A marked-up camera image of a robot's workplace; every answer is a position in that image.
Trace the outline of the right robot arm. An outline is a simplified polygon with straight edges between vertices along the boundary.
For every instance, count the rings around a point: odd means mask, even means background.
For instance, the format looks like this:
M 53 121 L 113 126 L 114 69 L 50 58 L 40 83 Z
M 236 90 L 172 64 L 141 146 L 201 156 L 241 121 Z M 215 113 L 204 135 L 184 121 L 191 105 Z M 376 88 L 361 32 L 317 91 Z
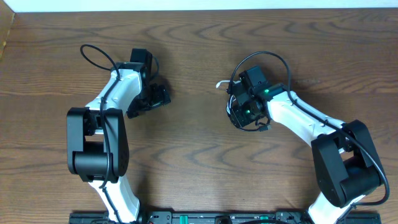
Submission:
M 290 129 L 312 149 L 320 194 L 307 210 L 310 223 L 342 223 L 362 206 L 362 199 L 378 187 L 389 188 L 386 174 L 366 125 L 331 118 L 292 91 L 290 85 L 271 84 L 258 66 L 228 82 L 226 112 L 242 130 L 254 123 L 268 130 L 275 121 Z

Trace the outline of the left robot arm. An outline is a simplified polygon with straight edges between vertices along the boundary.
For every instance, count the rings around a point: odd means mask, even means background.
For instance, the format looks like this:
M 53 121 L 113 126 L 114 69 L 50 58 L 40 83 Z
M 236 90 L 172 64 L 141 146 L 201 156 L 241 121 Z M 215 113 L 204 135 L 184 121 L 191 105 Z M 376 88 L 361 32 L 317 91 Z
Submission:
M 68 170 L 94 188 L 105 212 L 73 212 L 70 223 L 148 223 L 149 213 L 126 177 L 129 144 L 125 118 L 135 118 L 171 102 L 152 65 L 159 61 L 147 49 L 133 49 L 127 62 L 111 62 L 109 82 L 84 107 L 67 113 Z

